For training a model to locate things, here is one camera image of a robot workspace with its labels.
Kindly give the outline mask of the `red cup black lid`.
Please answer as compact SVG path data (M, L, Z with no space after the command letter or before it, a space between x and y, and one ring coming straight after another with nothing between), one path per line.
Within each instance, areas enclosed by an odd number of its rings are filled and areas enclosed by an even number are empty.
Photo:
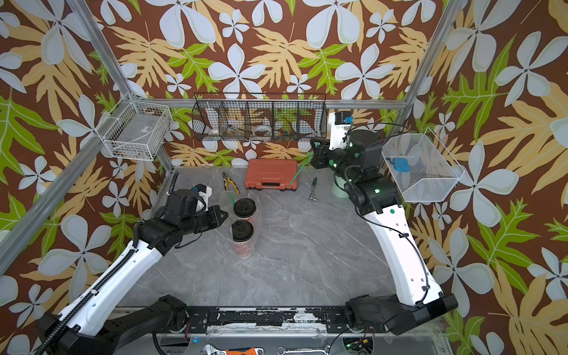
M235 202L233 207L235 216L238 219L254 223L259 212L256 202L251 198L241 198Z
M254 253L254 226L245 220L236 220L231 225L233 246L240 259L249 259Z

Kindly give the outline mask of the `clear plastic carrier bag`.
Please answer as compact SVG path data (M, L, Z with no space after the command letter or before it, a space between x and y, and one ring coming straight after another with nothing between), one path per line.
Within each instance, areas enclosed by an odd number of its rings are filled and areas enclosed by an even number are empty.
M226 191L220 196L220 207L229 214L229 239L237 256L242 260L249 259L262 229L260 199L254 192L240 195Z

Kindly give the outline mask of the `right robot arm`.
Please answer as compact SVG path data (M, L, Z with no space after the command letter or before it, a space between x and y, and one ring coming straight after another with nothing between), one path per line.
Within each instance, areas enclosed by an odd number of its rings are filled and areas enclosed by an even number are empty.
M457 309L456 296L442 291L430 273L414 240L403 199L391 177L380 172L383 141L370 131L348 131L343 147L327 139L310 141L316 169L330 168L344 180L355 212L377 237L395 283L391 296L355 297L346 303L347 323L352 328L373 326L379 331L404 334Z

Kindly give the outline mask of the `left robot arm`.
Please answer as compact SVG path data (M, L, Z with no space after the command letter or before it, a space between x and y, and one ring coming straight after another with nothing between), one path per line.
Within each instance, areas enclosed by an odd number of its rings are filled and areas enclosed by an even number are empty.
M172 296L120 319L109 315L142 275L171 249L185 246L185 235L201 236L222 226L229 215L209 203L211 196L212 188L202 183L190 189L171 186L165 205L134 225L133 239L109 269L61 312L38 321L36 353L113 354L146 334L182 328L186 305Z

